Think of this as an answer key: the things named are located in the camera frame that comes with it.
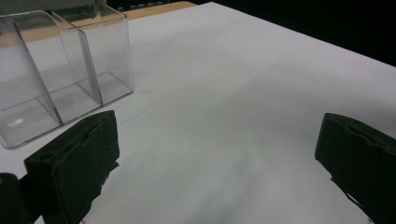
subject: transparent acrylic box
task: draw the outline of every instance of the transparent acrylic box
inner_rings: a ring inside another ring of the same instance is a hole
[[[0,141],[18,147],[133,91],[126,16],[0,16]]]

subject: white table surface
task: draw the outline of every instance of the white table surface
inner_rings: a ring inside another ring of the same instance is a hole
[[[101,109],[120,167],[86,223],[368,222],[314,152],[326,112],[396,136],[395,67],[214,3],[129,24],[134,93]],[[0,148],[0,172],[68,127]]]

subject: black object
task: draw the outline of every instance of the black object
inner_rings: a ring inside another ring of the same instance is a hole
[[[375,224],[396,223],[396,140],[355,119],[323,118],[315,158]]]
[[[89,116],[28,157],[18,181],[0,174],[0,223],[78,224],[120,156],[114,111]]]

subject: wooden surface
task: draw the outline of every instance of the wooden surface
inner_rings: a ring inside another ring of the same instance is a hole
[[[145,7],[136,10],[125,11],[123,12],[123,14],[125,14],[128,17],[128,20],[133,20],[137,18],[147,17],[155,14],[160,14],[164,12],[174,11],[174,10],[178,10],[186,7],[193,7],[193,6],[196,5],[190,2],[175,2],[175,3],[170,3],[155,7]],[[44,28],[38,28],[38,29],[22,32],[22,36],[25,42],[36,41],[36,40],[52,37],[58,34],[59,31],[55,30],[54,27],[44,27]],[[7,46],[7,41],[5,39],[5,36],[0,35],[0,48],[4,48],[6,46]]]

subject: clear plastic container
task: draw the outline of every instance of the clear plastic container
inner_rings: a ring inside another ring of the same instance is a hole
[[[0,141],[18,147],[133,91],[126,17],[55,10],[0,16]]]

